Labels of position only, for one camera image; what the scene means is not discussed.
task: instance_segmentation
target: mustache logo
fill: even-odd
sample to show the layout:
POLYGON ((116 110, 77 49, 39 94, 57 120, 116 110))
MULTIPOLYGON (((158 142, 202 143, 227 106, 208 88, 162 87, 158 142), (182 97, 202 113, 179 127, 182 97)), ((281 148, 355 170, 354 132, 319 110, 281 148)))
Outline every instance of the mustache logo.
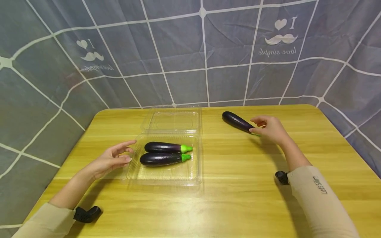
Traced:
POLYGON ((104 57, 103 55, 98 54, 98 52, 94 52, 94 53, 88 52, 86 56, 81 57, 81 59, 84 59, 86 61, 94 61, 95 59, 103 61, 104 57))
POLYGON ((279 42, 283 41, 284 43, 286 44, 291 44, 293 43, 296 39, 298 38, 298 36, 294 37, 292 34, 286 34, 284 36, 282 35, 276 35, 274 37, 272 37, 271 39, 264 39, 266 41, 267 44, 269 45, 276 45, 278 44, 279 42))

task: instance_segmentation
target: purple eggplant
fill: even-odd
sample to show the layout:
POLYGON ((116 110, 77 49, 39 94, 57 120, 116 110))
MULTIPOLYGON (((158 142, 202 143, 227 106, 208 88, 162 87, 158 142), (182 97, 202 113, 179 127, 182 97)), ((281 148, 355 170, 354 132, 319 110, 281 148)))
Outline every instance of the purple eggplant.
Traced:
POLYGON ((148 142, 144 149, 149 153, 186 153, 193 148, 187 145, 178 145, 165 142, 148 142))
POLYGON ((239 116, 235 115, 232 112, 224 112, 222 113, 222 119, 224 122, 226 122, 229 125, 232 125, 240 130, 243 130, 247 133, 251 132, 249 131, 250 128, 253 128, 254 126, 245 121, 244 119, 240 118, 239 116))
POLYGON ((184 162, 191 157, 186 154, 146 153, 140 157, 140 163, 145 166, 163 166, 184 162))

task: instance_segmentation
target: sleeve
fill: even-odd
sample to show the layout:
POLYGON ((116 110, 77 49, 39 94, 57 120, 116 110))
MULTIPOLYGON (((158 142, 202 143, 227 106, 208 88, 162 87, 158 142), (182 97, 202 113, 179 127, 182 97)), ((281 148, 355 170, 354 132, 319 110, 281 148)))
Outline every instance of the sleeve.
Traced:
POLYGON ((288 173, 288 181, 314 238, 360 237, 343 205, 316 167, 299 167, 288 173))
POLYGON ((75 211, 45 203, 12 238, 62 238, 74 223, 75 211))

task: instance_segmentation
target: heart logo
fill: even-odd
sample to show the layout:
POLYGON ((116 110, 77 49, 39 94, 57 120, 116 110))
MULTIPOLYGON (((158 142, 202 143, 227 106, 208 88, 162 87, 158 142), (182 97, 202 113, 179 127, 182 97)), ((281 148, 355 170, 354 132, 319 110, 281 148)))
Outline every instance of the heart logo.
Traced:
POLYGON ((80 47, 82 47, 83 49, 86 49, 87 48, 87 42, 85 40, 77 40, 77 45, 79 45, 80 47))
POLYGON ((283 19, 283 20, 277 20, 276 22, 275 22, 275 28, 277 29, 277 30, 280 30, 280 29, 282 29, 285 25, 287 24, 287 20, 286 19, 283 19))

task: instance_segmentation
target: yellow wooden tabletop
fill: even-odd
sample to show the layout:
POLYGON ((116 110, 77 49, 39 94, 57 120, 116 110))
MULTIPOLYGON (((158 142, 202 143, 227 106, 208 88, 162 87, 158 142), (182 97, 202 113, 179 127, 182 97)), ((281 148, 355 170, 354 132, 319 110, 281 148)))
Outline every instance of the yellow wooden tabletop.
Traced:
MULTIPOLYGON (((287 171, 282 151, 224 123, 221 114, 226 110, 246 120, 260 114, 277 116, 325 176, 360 236, 379 237, 381 181, 310 105, 203 108, 201 185, 127 185, 120 181, 122 172, 114 171, 94 183, 80 203, 85 209, 97 205, 103 214, 92 224, 75 223, 68 237, 310 237, 290 186, 274 181, 276 171, 287 171)), ((106 148, 141 133, 147 113, 146 109, 98 113, 31 214, 106 148)))

